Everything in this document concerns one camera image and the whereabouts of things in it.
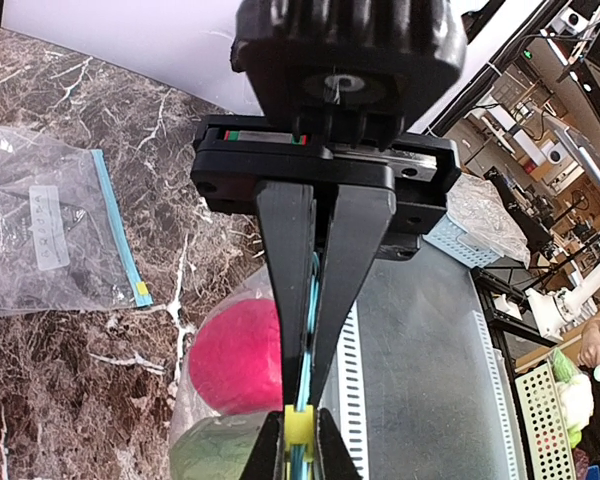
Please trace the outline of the red toy apple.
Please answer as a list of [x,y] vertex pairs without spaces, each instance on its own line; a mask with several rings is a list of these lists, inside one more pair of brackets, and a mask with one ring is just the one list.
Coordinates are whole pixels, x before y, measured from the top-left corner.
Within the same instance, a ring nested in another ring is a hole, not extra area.
[[271,299],[246,299],[199,331],[189,353],[197,393],[223,415],[282,408],[279,320]]

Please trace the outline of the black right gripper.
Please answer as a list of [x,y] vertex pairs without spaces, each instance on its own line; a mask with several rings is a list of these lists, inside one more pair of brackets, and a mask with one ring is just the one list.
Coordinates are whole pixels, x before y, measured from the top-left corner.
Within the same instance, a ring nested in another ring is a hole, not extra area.
[[[375,256],[411,259],[446,214],[447,194],[461,175],[456,145],[405,133],[379,150],[370,141],[350,146],[317,134],[295,137],[263,117],[210,115],[194,150],[191,179],[213,211],[257,209],[280,325],[283,404],[300,412],[316,406]],[[327,200],[337,187],[315,323],[314,192]]]

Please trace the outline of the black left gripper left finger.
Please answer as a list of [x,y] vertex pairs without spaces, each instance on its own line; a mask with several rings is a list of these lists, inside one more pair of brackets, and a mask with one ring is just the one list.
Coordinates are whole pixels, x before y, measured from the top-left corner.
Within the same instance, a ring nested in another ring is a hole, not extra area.
[[285,416],[269,412],[239,479],[284,480],[286,470]]

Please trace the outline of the green toy avocado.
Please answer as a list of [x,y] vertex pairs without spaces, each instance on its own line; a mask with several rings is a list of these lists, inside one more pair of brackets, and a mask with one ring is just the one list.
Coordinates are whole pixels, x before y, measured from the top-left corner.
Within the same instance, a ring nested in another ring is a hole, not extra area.
[[206,417],[169,450],[172,479],[239,479],[267,413]]

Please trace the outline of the clear zip bag blue zipper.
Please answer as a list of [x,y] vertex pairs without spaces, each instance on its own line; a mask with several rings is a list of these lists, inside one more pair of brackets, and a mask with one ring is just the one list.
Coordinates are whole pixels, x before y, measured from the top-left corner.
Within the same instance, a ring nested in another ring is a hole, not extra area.
[[152,303],[102,151],[0,126],[0,317]]

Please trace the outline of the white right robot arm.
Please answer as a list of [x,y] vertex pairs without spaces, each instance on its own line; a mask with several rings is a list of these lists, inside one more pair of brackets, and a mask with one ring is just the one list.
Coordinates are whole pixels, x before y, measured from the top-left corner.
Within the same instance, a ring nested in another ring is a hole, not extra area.
[[466,48],[446,1],[240,4],[230,63],[261,114],[208,116],[191,178],[211,210],[258,220],[286,403],[320,401],[373,262],[411,259],[445,215],[456,148],[411,126]]

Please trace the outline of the white small robot arm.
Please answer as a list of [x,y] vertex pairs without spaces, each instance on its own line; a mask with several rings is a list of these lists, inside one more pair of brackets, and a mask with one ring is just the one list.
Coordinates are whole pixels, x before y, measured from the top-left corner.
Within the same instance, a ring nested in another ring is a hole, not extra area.
[[[600,288],[600,266],[573,289],[528,290],[535,325],[482,304],[508,285],[431,247],[381,261],[344,312],[342,278],[309,263],[302,365],[283,374],[292,413],[269,414],[246,479],[514,479],[517,397],[493,357],[506,335],[552,345]],[[293,416],[311,417],[294,427]]]

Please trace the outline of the clear zip bag yellow slider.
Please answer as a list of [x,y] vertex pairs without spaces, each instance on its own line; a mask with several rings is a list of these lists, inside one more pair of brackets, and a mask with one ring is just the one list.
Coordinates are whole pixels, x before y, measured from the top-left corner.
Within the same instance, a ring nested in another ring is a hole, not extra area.
[[310,268],[300,384],[283,396],[280,320],[269,271],[248,277],[206,317],[183,361],[169,434],[173,479],[238,479],[271,412],[317,407],[337,346],[323,313],[323,259]]

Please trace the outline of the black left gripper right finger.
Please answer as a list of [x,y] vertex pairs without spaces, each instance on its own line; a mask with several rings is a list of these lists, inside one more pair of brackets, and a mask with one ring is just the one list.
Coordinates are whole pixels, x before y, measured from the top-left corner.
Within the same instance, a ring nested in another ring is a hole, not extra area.
[[331,412],[320,408],[314,422],[313,475],[320,480],[360,480],[361,476]]

